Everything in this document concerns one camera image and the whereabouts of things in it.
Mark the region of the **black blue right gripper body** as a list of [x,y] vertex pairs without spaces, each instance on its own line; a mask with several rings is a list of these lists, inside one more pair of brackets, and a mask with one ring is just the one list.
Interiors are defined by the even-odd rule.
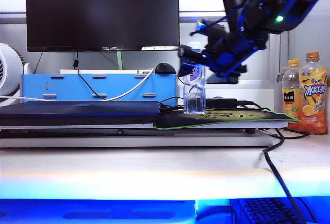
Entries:
[[203,64],[218,77],[245,73],[241,63],[258,50],[264,50],[268,33],[261,30],[252,32],[235,29],[227,32],[224,26],[206,24],[204,35],[208,44],[203,50]]

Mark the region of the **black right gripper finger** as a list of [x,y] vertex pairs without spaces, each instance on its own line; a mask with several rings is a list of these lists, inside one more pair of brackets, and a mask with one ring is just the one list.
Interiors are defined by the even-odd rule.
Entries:
[[186,60],[202,61],[206,59],[206,55],[201,52],[194,51],[187,45],[181,45],[178,49],[178,57]]
[[180,66],[180,77],[189,76],[190,78],[198,78],[202,73],[204,66],[202,64],[182,63]]

